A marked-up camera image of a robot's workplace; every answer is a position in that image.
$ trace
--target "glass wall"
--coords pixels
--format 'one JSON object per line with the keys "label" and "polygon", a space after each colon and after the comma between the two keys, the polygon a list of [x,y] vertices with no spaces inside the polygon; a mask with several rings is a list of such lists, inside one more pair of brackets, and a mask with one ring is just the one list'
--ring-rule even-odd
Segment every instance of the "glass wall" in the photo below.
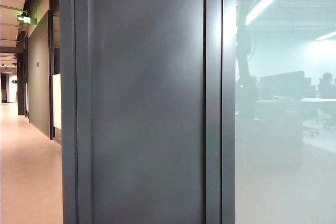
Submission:
{"label": "glass wall", "polygon": [[336,0],[237,0],[236,223],[336,222]]}

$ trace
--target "gray wall panel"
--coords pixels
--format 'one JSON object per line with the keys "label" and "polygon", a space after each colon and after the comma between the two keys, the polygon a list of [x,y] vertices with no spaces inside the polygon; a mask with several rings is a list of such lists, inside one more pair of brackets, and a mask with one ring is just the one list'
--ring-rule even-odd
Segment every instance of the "gray wall panel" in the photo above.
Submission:
{"label": "gray wall panel", "polygon": [[49,136],[48,15],[45,14],[28,40],[29,120]]}
{"label": "gray wall panel", "polygon": [[203,223],[203,0],[92,0],[94,223]]}

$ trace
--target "white wall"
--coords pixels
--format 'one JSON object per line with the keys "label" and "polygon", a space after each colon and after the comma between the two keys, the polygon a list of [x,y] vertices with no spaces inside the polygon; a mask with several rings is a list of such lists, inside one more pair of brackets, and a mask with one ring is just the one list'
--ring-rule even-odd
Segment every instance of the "white wall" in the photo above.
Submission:
{"label": "white wall", "polygon": [[7,102],[17,102],[17,75],[13,73],[6,74],[7,80]]}
{"label": "white wall", "polygon": [[256,77],[303,70],[312,85],[319,83],[325,72],[336,77],[336,40],[315,41],[286,37],[252,38],[255,52],[249,62]]}

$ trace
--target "beige floor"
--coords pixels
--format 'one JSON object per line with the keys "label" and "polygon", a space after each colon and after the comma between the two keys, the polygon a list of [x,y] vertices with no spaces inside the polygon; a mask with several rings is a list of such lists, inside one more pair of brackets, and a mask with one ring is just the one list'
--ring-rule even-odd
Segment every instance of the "beige floor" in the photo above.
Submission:
{"label": "beige floor", "polygon": [[0,105],[1,223],[61,224],[61,147]]}

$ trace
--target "ceiling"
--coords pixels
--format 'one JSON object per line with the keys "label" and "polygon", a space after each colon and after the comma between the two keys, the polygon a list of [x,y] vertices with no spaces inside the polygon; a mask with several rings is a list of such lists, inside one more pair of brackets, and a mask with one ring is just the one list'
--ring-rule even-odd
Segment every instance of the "ceiling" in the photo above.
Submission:
{"label": "ceiling", "polygon": [[[260,1],[254,0],[251,9]],[[324,35],[336,30],[336,0],[275,0],[249,27]]]}
{"label": "ceiling", "polygon": [[[17,15],[22,14],[26,0],[0,0],[0,47],[16,48],[20,23]],[[0,54],[1,71],[16,64],[14,54]]]}

